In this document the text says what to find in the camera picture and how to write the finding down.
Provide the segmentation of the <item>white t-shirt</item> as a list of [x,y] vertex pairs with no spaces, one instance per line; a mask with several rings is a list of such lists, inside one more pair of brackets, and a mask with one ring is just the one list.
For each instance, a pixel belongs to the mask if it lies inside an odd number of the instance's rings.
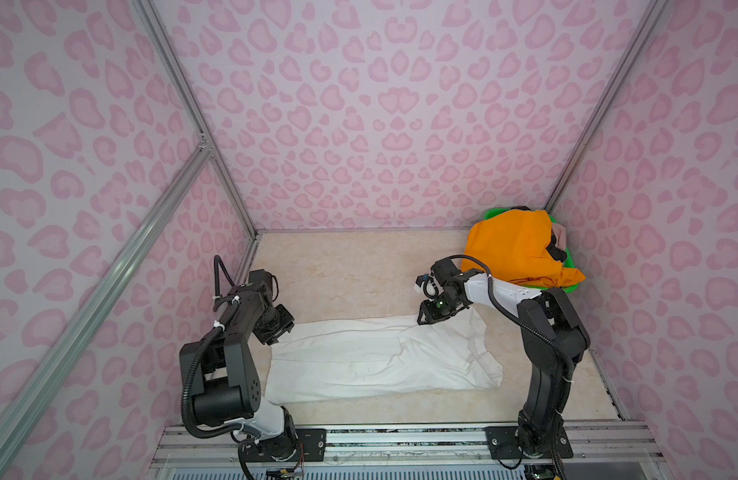
[[265,396],[282,405],[497,388],[503,367],[485,334],[474,310],[433,325],[414,315],[304,323],[272,346]]

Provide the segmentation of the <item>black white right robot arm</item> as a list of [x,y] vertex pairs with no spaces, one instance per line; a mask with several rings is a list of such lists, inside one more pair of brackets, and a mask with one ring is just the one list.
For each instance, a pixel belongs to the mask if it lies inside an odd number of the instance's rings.
[[590,337],[567,293],[557,287],[534,289],[497,279],[480,260],[452,255],[418,276],[425,299],[417,322],[433,325],[479,304],[491,307],[521,329],[532,365],[526,401],[519,411],[513,444],[524,458],[559,458],[563,412],[573,374]]

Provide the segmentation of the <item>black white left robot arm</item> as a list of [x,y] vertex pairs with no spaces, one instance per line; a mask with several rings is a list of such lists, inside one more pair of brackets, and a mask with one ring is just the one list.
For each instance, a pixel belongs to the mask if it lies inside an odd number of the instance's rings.
[[198,439],[229,435],[254,445],[277,461],[295,454],[298,436],[288,410],[263,396],[249,341],[272,346],[292,331],[295,320],[276,303],[278,282],[266,270],[232,285],[215,299],[221,315],[199,341],[179,352],[182,377],[180,414],[186,431]]

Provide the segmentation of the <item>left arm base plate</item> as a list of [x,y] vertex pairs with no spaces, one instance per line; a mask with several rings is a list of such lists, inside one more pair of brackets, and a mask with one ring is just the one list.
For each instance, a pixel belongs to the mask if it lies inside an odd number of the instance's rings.
[[238,446],[244,462],[321,462],[325,456],[326,430],[296,428],[267,440],[255,440]]

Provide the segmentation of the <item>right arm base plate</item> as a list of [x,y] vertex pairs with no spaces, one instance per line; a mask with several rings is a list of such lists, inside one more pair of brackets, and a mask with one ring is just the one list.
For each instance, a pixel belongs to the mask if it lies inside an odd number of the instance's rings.
[[574,456],[571,442],[563,427],[553,436],[533,434],[519,426],[491,426],[484,429],[487,447],[493,460],[550,460],[555,452],[561,459]]

